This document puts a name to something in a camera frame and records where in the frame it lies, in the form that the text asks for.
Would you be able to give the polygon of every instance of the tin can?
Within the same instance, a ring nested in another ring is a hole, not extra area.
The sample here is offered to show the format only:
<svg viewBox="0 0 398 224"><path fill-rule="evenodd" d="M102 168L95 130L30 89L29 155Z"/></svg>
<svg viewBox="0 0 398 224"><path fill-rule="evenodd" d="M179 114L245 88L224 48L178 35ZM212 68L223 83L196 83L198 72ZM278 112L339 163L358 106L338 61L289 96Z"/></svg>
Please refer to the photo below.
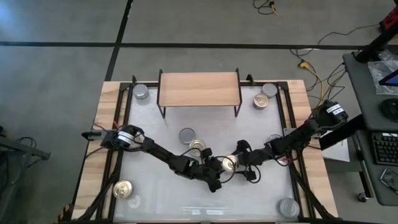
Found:
<svg viewBox="0 0 398 224"><path fill-rule="evenodd" d="M253 99L253 106L257 110L263 110L268 105L268 97L263 94L257 94Z"/></svg>
<svg viewBox="0 0 398 224"><path fill-rule="evenodd" d="M297 218L300 214L299 204L291 198L282 199L278 204L278 210L286 218Z"/></svg>
<svg viewBox="0 0 398 224"><path fill-rule="evenodd" d="M239 168L238 158L234 155L226 156L221 165L226 172L234 172Z"/></svg>
<svg viewBox="0 0 398 224"><path fill-rule="evenodd" d="M266 83L262 86L261 92L269 98L272 98L278 93L278 88L272 83Z"/></svg>
<svg viewBox="0 0 398 224"><path fill-rule="evenodd" d="M192 149L191 155L200 157L201 151L206 149L206 144L202 140L196 139L189 144L189 148Z"/></svg>
<svg viewBox="0 0 398 224"><path fill-rule="evenodd" d="M273 135L269 136L268 141L272 141L277 138L281 138L281 136L279 134L273 134Z"/></svg>
<svg viewBox="0 0 398 224"><path fill-rule="evenodd" d="M113 195L117 199L127 199L131 196L133 187L130 182L120 180L113 186Z"/></svg>
<svg viewBox="0 0 398 224"><path fill-rule="evenodd" d="M148 87L138 84L132 89L132 93L137 99L145 99L149 95Z"/></svg>
<svg viewBox="0 0 398 224"><path fill-rule="evenodd" d="M178 135L180 142L189 145L196 138L195 131L192 128L183 128Z"/></svg>

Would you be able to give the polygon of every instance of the concrete floor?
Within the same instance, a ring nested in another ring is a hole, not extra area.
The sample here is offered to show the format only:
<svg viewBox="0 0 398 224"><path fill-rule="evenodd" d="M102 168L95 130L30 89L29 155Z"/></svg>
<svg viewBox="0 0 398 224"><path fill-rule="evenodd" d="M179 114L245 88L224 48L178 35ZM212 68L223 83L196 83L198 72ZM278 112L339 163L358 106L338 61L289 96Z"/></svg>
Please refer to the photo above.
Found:
<svg viewBox="0 0 398 224"><path fill-rule="evenodd" d="M126 0L0 1L0 41L114 42ZM136 0L123 42L316 44L331 31L348 32L377 24L393 1L308 0L277 2L285 16L261 16L250 0ZM363 45L377 37L377 28L347 37L332 35L322 44ZM314 50L305 59L326 78L342 62L344 50ZM14 209L14 220L54 221L72 201L87 142L80 133L91 128L112 48L0 47L0 124L11 138L32 136L51 159L31 167ZM288 50L140 49L122 48L112 80L156 80L168 72L232 71L256 79L315 78L297 68ZM348 76L335 99L351 117L359 114ZM318 96L317 86L311 93ZM316 100L310 98L312 106ZM359 203L357 174L331 172L330 182L342 218L394 223L398 208L375 199Z"/></svg>

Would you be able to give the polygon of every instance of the plug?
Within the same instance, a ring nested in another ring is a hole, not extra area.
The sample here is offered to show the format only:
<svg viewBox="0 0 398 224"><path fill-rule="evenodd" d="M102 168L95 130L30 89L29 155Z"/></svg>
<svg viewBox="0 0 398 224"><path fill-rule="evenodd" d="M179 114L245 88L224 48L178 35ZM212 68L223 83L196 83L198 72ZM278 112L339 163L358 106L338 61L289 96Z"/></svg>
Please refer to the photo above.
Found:
<svg viewBox="0 0 398 224"><path fill-rule="evenodd" d="M301 62L297 66L301 69L306 69L306 70L310 69L310 64L304 60L301 60Z"/></svg>

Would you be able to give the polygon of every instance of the wooden board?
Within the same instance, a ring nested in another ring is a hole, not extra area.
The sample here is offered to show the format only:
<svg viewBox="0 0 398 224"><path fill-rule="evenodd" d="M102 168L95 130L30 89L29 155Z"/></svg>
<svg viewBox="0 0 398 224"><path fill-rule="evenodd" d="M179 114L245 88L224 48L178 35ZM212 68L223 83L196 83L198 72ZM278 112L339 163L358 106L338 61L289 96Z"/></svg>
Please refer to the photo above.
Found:
<svg viewBox="0 0 398 224"><path fill-rule="evenodd" d="M305 85L302 80L281 80L289 84L290 99L292 101L293 111L297 126L300 126L308 118L311 113L310 103L308 102ZM95 123L111 128L116 101L118 97L120 82L104 82L99 100L98 110L96 113ZM287 115L287 107L284 105L285 118L287 126L290 126L289 116ZM99 141L93 141L89 144L88 153L98 148ZM319 147L319 142L313 140L312 146ZM326 172L325 163L321 150L306 148L303 152L305 167L307 170L308 181L310 188L317 196L319 201L325 208L334 216L338 216L333 194L330 188L328 174ZM86 208L94 200L100 191L101 180L103 176L103 168L106 159L106 151L100 151L86 159L83 173L81 175L80 184L78 187L78 194L75 202L75 209L73 211L73 218L78 218L84 213ZM304 214L308 216L308 209L305 204L305 196L300 191L300 198ZM104 216L107 216L108 204L105 205Z"/></svg>
<svg viewBox="0 0 398 224"><path fill-rule="evenodd" d="M236 72L162 73L160 106L238 106Z"/></svg>

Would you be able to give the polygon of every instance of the computer monitor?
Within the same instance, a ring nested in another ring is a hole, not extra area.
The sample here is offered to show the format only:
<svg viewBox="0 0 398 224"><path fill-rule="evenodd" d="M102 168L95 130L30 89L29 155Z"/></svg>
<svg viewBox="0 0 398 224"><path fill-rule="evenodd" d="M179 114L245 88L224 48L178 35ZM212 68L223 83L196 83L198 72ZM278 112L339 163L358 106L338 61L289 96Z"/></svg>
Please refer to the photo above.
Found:
<svg viewBox="0 0 398 224"><path fill-rule="evenodd" d="M398 86L398 70L380 80L379 85Z"/></svg>

